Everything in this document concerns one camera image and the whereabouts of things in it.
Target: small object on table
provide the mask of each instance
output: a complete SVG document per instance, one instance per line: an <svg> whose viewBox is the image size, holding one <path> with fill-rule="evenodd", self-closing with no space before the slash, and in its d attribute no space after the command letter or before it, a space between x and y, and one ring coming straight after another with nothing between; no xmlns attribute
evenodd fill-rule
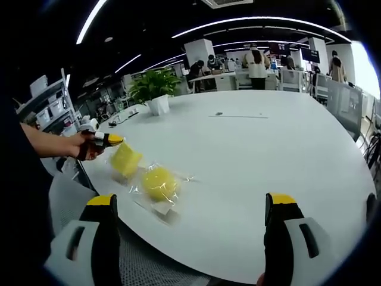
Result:
<svg viewBox="0 0 381 286"><path fill-rule="evenodd" d="M171 172L157 167L142 175L142 185L153 200L163 201L173 196L177 182Z"/></svg>
<svg viewBox="0 0 381 286"><path fill-rule="evenodd" d="M124 177L129 177L137 171L141 158L141 153L133 151L132 148L124 142L111 157L111 165Z"/></svg>

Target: white table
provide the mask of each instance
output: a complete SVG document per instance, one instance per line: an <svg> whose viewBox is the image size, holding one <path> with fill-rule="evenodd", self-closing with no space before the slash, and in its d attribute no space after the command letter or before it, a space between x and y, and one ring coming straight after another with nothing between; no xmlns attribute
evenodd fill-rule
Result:
<svg viewBox="0 0 381 286"><path fill-rule="evenodd" d="M265 194L281 192L327 231L339 260L351 251L375 188L355 142L322 105L307 94L230 91L172 98L170 108L154 117L139 106L141 114L101 130L125 136L147 161L195 175L182 183L176 223L162 223L112 181L111 149L84 163L97 191L117 194L120 219L146 242L203 273L255 283L265 270Z"/></svg>

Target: potted plant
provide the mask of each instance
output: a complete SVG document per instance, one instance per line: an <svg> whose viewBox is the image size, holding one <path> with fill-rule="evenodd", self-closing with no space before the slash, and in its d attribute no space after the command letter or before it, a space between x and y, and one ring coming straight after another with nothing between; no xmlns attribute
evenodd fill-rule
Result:
<svg viewBox="0 0 381 286"><path fill-rule="evenodd" d="M135 80L130 95L137 103L148 104L153 115L169 112L168 96L172 96L180 80L171 70L149 70L144 77Z"/></svg>

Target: white pillar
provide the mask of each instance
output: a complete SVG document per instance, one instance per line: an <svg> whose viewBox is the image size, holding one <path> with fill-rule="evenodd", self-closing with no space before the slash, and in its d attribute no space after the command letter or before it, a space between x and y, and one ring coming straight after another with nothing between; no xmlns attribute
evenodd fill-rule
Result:
<svg viewBox="0 0 381 286"><path fill-rule="evenodd" d="M329 62L327 57L327 48L324 40L317 38L309 38L310 48L319 52L320 64L318 64L321 73L326 74L329 71Z"/></svg>
<svg viewBox="0 0 381 286"><path fill-rule="evenodd" d="M204 61L205 65L207 65L208 56L215 55L213 43L206 39L186 43L184 47L190 66L198 60Z"/></svg>
<svg viewBox="0 0 381 286"><path fill-rule="evenodd" d="M338 57L344 65L346 78L349 82L356 84L355 63L353 59L352 46L350 43L342 43L339 45L327 46L327 57L330 62L332 59L332 51L338 52Z"/></svg>

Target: black ceiling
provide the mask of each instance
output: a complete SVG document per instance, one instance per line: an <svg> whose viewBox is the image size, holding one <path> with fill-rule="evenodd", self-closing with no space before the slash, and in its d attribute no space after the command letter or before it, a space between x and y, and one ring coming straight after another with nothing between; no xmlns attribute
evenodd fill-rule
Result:
<svg viewBox="0 0 381 286"><path fill-rule="evenodd" d="M295 18L333 27L340 25L340 21L329 4L331 1L255 0L253 4L214 10L201 0L108 0L80 45L76 45L77 37L98 0L29 2L19 1L16 7L3 11L3 16L11 19L3 24L3 35L7 35L9 47L8 52L3 54L3 60L7 62L6 73L18 97L27 97L29 84L39 76L46 74L53 79L59 76L60 67L64 67L66 73L71 73L70 92L75 100L82 93L86 79L114 74L138 54L142 56L126 66L118 76L141 71L183 53L184 43L199 38L210 39L217 45L262 39L296 42L306 37L305 33L286 29L229 30L237 27L290 27L327 36L336 43L343 42L340 37L315 27L274 20L218 24L171 38L184 30L210 22L253 15ZM204 36L219 30L226 32ZM113 37L113 40L105 43L107 37ZM240 45L216 48L216 53L237 47Z"/></svg>

